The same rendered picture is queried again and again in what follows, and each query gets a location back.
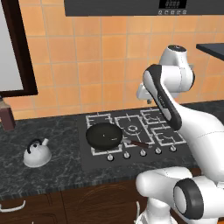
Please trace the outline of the dark framed window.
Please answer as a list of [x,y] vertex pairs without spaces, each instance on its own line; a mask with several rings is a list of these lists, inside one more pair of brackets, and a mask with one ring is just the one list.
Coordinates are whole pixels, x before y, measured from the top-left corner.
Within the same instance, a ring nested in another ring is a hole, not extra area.
[[18,0],[0,0],[0,95],[37,95]]

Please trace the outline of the brown bottle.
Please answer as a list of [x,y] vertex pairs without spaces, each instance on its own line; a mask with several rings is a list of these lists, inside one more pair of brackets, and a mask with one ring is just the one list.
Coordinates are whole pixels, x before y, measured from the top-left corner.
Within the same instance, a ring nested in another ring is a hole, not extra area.
[[0,98],[0,120],[4,130],[14,130],[16,123],[11,110],[11,106],[8,105],[2,98]]

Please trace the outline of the black gas hob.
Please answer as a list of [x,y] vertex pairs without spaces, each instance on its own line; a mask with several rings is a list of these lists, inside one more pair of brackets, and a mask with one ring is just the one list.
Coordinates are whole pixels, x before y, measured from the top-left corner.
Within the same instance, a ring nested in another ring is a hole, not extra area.
[[[97,123],[113,123],[122,129],[125,139],[147,143],[150,148],[144,149],[134,144],[120,143],[112,150],[94,149],[87,142],[86,131]],[[118,165],[149,164],[154,161],[160,161],[164,167],[168,167],[172,165],[172,160],[185,166],[186,160],[192,156],[185,139],[169,127],[158,108],[133,108],[82,114],[77,118],[77,127],[81,166],[84,171]],[[170,151],[172,145],[177,148],[176,152]],[[157,147],[162,150],[160,155],[155,153]],[[141,157],[140,150],[145,150],[147,155]],[[129,159],[123,157],[126,151],[130,154]],[[113,161],[107,160],[108,154],[114,157]]]

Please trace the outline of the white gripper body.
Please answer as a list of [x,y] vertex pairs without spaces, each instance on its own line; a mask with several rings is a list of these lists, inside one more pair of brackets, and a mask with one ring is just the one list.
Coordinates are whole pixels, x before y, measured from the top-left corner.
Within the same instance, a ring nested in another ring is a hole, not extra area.
[[136,98],[138,100],[146,100],[148,103],[152,102],[152,97],[143,83],[139,85],[138,90],[136,91]]

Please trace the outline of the brown wooden drawer front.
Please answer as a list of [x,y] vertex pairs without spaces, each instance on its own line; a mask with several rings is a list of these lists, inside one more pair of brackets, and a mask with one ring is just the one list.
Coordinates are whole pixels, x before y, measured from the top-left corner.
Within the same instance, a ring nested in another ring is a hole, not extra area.
[[0,213],[0,224],[67,224],[60,192],[21,196],[0,196],[2,208],[25,207],[11,213]]

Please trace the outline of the brown wooden cupboard door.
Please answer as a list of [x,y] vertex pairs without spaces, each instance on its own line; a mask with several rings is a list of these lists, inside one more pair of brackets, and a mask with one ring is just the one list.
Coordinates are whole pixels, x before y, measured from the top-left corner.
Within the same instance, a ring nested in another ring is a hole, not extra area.
[[65,190],[62,199],[68,224],[134,224],[147,199],[134,180]]

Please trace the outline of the dark wall shelf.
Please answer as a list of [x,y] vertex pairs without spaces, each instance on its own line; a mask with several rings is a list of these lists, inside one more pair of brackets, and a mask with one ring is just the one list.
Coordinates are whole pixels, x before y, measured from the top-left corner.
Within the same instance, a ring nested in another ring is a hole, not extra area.
[[196,48],[203,53],[224,61],[224,43],[197,44]]

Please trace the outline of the black frying pan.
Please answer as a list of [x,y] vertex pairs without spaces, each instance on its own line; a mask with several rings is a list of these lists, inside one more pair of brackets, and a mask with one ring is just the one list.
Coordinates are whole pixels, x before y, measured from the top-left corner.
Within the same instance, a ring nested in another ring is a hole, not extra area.
[[151,147],[148,143],[125,139],[122,129],[109,122],[99,122],[89,127],[86,131],[86,139],[91,147],[99,151],[110,151],[120,143],[134,144],[145,149]]

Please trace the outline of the dark grey range hood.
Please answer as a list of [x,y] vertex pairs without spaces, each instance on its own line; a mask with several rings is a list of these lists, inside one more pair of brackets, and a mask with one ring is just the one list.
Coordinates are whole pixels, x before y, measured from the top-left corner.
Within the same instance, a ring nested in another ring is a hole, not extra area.
[[68,17],[224,15],[224,0],[64,0]]

